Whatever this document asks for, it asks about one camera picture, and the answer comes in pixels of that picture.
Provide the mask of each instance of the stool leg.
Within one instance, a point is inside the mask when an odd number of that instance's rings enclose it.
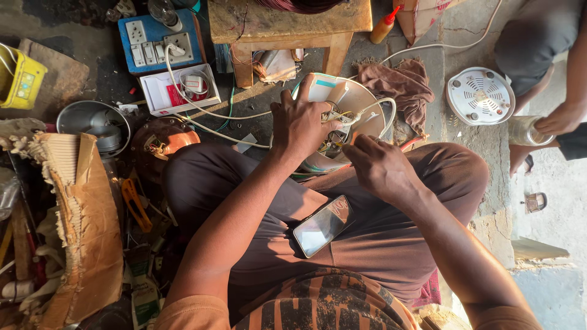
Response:
[[[252,44],[236,43],[232,48],[232,61],[237,86],[248,89],[253,86]]]
[[[322,73],[338,76],[345,62],[346,51],[349,49],[353,32],[332,35],[330,47],[324,48],[324,59],[322,60]]]

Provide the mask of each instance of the orange t-shirt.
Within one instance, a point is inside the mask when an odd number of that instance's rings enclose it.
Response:
[[[241,310],[235,330],[333,329],[415,330],[409,310],[376,281],[338,268],[321,268],[283,282]],[[486,311],[477,330],[540,330],[519,308]],[[229,330],[228,307],[210,295],[166,305],[155,330]]]

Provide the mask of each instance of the white box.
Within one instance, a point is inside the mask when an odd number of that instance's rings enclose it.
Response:
[[[219,104],[221,101],[220,97],[218,96],[218,88],[216,87],[216,81],[214,80],[212,69],[208,63],[190,66],[189,68],[173,70],[173,76],[175,77],[176,82],[179,84],[180,72],[182,76],[184,76],[197,72],[197,70],[203,71],[208,76],[207,78],[211,84],[211,86],[208,86],[208,92],[211,94],[209,98],[196,101],[194,104],[199,107]],[[145,94],[145,99],[147,100],[147,105],[149,106],[149,112],[155,117],[163,117],[173,113],[195,109],[195,107],[189,103],[173,106],[171,98],[167,93],[168,86],[173,88],[173,82],[171,82],[171,77],[169,77],[168,71],[157,73],[155,75],[143,76],[140,78],[140,82],[141,88]]]

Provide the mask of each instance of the green wire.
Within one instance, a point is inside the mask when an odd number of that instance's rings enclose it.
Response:
[[[230,111],[228,112],[228,117],[232,116],[232,99],[233,99],[233,97],[234,97],[234,87],[235,87],[236,80],[237,80],[237,78],[236,78],[236,76],[234,76],[234,78],[233,78],[233,80],[232,80],[232,92],[230,93]],[[191,119],[191,118],[190,118],[190,115],[188,115],[188,114],[187,114],[187,111],[185,112],[185,116],[186,116],[188,119]],[[224,124],[222,124],[222,126],[220,126],[219,128],[215,129],[214,131],[215,131],[215,132],[217,132],[217,131],[219,131],[219,130],[221,130],[221,129],[225,128],[225,127],[228,125],[228,123],[229,123],[229,122],[230,122],[230,119],[227,119],[227,120],[224,122]],[[196,125],[192,125],[192,126],[193,126],[193,127],[195,127],[195,128],[197,128],[197,129],[199,129],[199,130],[200,130],[200,131],[202,131],[202,132],[207,132],[206,130],[203,130],[203,129],[201,129],[201,128],[199,128],[199,127],[198,127],[198,126],[196,126]]]

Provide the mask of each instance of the blue wooden board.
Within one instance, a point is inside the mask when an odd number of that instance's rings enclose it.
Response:
[[[183,24],[183,29],[181,29],[181,31],[179,32],[174,32],[167,28],[165,25],[163,25],[163,23],[155,21],[155,19],[151,15],[123,18],[118,21],[118,30],[120,31],[120,38],[122,39],[124,56],[126,57],[126,64],[129,66],[130,73],[146,73],[153,70],[165,69],[167,67],[165,63],[145,65],[139,68],[137,68],[134,65],[133,55],[130,51],[129,34],[126,32],[126,26],[124,25],[126,24],[126,22],[133,21],[143,21],[147,41],[163,41],[164,36],[175,35],[183,32],[187,32],[189,34],[191,49],[194,53],[194,59],[187,62],[172,64],[172,67],[187,64],[195,65],[202,63],[202,54],[200,52],[200,44],[198,43],[197,33],[195,32],[193,14],[189,9],[180,9],[177,10],[177,15],[180,17],[181,23]]]

